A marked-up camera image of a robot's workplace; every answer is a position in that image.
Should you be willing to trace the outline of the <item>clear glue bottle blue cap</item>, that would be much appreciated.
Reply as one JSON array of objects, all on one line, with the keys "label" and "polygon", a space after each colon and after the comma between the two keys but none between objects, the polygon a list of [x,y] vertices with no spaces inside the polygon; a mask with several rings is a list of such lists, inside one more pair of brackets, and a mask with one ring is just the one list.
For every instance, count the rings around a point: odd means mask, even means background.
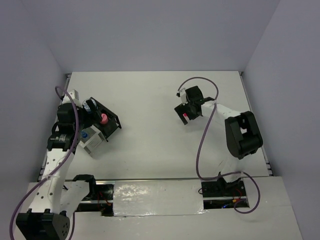
[{"label": "clear glue bottle blue cap", "polygon": [[82,131],[81,132],[81,137],[83,138],[83,139],[87,139],[88,138],[88,133],[87,132],[85,132],[85,131]]}]

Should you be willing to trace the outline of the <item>blue slime jar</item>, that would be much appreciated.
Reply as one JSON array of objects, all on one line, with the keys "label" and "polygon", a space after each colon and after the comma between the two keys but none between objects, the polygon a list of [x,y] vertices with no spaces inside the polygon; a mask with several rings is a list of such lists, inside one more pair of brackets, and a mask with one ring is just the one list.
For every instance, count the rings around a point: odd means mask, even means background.
[{"label": "blue slime jar", "polygon": [[97,110],[97,103],[96,101],[91,97],[83,101],[82,107],[88,114],[92,114]]}]

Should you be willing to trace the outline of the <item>pink capped crayon tube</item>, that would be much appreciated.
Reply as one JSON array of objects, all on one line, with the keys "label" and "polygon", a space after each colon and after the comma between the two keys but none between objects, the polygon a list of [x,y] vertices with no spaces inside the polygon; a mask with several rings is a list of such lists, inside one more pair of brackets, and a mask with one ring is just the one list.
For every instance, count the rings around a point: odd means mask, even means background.
[{"label": "pink capped crayon tube", "polygon": [[109,119],[108,116],[105,113],[101,114],[101,121],[100,124],[101,125],[106,125],[108,123]]}]

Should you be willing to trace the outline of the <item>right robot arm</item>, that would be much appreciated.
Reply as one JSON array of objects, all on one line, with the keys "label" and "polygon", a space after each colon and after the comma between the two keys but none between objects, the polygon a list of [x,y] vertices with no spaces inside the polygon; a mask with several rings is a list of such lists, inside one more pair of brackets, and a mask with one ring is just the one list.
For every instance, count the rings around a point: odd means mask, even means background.
[{"label": "right robot arm", "polygon": [[[251,111],[240,112],[228,108],[212,97],[204,97],[198,86],[180,88],[176,93],[181,103],[174,108],[184,125],[198,117],[208,118],[196,154],[196,174],[202,181],[212,181],[222,178],[217,184],[218,192],[223,196],[230,195],[235,190],[234,182],[242,174],[240,163],[248,155],[255,154],[263,146],[263,139],[255,115]],[[215,121],[223,127],[226,159],[222,161],[217,176],[203,177],[200,174],[201,149],[211,124]]]}]

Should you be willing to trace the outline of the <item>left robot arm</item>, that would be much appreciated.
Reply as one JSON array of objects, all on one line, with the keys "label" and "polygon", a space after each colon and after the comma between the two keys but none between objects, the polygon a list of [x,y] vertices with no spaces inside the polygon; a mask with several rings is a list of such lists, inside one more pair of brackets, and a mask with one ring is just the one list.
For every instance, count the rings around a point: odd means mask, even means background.
[{"label": "left robot arm", "polygon": [[79,144],[81,130],[91,119],[73,101],[57,109],[57,122],[47,141],[46,166],[42,179],[26,196],[35,196],[27,211],[14,215],[15,224],[27,240],[70,240],[75,231],[75,211],[86,198],[97,196],[93,175],[76,175],[64,190],[66,175]]}]

